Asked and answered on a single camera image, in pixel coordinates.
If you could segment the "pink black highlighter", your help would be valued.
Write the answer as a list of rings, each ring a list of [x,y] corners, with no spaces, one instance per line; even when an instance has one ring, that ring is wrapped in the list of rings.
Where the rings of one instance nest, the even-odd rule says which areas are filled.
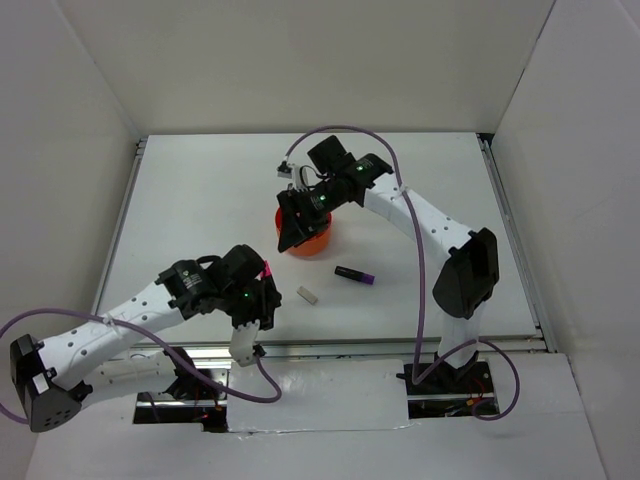
[[[271,269],[270,269],[270,265],[268,261],[264,261],[264,268],[260,274],[260,278],[261,279],[265,279],[268,278],[272,275]]]

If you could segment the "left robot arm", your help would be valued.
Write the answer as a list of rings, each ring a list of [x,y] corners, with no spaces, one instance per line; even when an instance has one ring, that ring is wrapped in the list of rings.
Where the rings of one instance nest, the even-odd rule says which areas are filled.
[[[142,291],[101,315],[53,307],[21,313],[1,331],[39,315],[83,323],[57,336],[38,340],[25,334],[11,342],[11,381],[24,413],[7,408],[1,413],[43,433],[91,405],[134,393],[275,403],[282,390],[269,374],[263,376],[274,390],[268,397],[235,390],[197,369],[184,348],[170,346],[158,334],[219,311],[231,320],[233,362],[260,366],[265,352],[256,339],[272,328],[281,301],[269,264],[241,244],[224,256],[173,263]]]

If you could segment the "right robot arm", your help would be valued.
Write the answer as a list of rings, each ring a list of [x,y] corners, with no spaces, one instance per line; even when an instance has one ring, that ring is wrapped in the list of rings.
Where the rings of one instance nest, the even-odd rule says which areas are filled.
[[[283,159],[276,171],[290,185],[277,195],[281,213],[278,250],[309,242],[329,228],[329,216],[355,203],[395,226],[417,246],[419,327],[424,337],[426,306],[434,300],[443,315],[443,329],[434,362],[424,372],[413,370],[418,384],[431,373],[441,388],[460,391],[471,379],[478,358],[480,317],[499,281],[498,246],[488,228],[478,231],[460,224],[409,189],[398,162],[374,153],[355,158],[331,135],[308,152],[318,181],[309,184],[304,166]]]

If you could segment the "orange round organizer container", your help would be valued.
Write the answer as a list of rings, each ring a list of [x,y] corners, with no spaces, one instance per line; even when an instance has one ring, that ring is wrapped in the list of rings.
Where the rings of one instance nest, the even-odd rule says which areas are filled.
[[[325,250],[331,238],[333,224],[333,216],[331,213],[328,214],[327,220],[328,226],[324,231],[317,233],[299,246],[289,248],[286,250],[286,253],[297,257],[312,257]]]

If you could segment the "beige eraser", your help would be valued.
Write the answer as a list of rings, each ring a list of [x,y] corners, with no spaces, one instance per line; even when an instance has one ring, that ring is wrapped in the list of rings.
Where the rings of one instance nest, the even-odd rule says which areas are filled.
[[[296,293],[311,305],[315,305],[318,302],[318,297],[304,286],[300,286]]]

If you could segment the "purple black highlighter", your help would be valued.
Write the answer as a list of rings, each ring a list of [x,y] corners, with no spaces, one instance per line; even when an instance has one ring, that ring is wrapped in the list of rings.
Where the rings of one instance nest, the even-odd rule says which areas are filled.
[[[367,285],[373,285],[375,282],[374,275],[343,266],[336,266],[334,269],[334,274],[339,277]]]

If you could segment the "white cover panel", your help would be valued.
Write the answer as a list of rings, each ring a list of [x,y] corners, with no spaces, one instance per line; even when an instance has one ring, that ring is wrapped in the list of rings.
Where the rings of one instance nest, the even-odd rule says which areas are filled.
[[[290,433],[376,431],[409,425],[405,384],[396,375],[402,362],[314,360],[264,364],[282,390],[281,399],[258,404],[227,401],[232,432]]]

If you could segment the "aluminium front rail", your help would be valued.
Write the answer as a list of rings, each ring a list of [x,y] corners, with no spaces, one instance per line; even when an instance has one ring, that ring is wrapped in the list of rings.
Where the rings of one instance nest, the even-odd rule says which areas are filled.
[[[493,339],[492,343],[505,352],[547,352],[547,344],[542,337],[528,339]],[[183,346],[187,354],[194,359],[230,359],[228,346],[222,343],[191,344]],[[413,341],[397,342],[359,342],[359,343],[267,343],[263,346],[266,357],[270,359],[322,359],[356,357],[413,357]]]

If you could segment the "aluminium rail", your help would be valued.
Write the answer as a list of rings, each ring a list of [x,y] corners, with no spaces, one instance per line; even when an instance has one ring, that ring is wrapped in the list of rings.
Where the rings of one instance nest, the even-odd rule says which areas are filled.
[[[493,339],[492,343],[505,352],[547,352],[547,344],[542,337],[528,339]],[[194,359],[230,359],[228,346],[222,343],[191,344],[183,346],[187,354]],[[413,357],[413,341],[397,342],[359,342],[359,343],[267,343],[263,346],[266,357],[270,359],[322,359],[356,357]]]
[[[554,327],[526,251],[523,223],[518,216],[516,197],[513,189],[507,184],[492,148],[494,137],[493,133],[476,134],[538,336],[544,341],[547,352],[558,353],[559,345]]]

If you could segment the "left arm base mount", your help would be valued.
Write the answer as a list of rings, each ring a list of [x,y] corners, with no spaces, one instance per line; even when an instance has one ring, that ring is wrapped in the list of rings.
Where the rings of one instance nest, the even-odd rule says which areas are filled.
[[[137,395],[133,423],[193,424],[204,432],[227,433],[227,394],[180,373],[167,390]]]

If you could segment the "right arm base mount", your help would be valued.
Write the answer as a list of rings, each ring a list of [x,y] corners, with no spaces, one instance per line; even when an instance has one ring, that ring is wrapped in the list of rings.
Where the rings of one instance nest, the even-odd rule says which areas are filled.
[[[412,365],[404,364],[396,374],[405,384],[410,419],[472,417],[475,405],[480,416],[500,413],[487,361],[476,362],[456,383],[447,382],[444,375],[436,371],[414,385],[411,373]]]

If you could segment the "aluminium right rail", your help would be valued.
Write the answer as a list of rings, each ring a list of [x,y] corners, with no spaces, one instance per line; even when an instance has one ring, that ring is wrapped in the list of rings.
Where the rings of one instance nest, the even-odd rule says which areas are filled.
[[[516,197],[513,189],[507,184],[492,148],[494,137],[493,133],[476,134],[538,336],[544,341],[547,352],[558,353],[559,345],[554,327],[526,251],[523,223],[518,216]]]

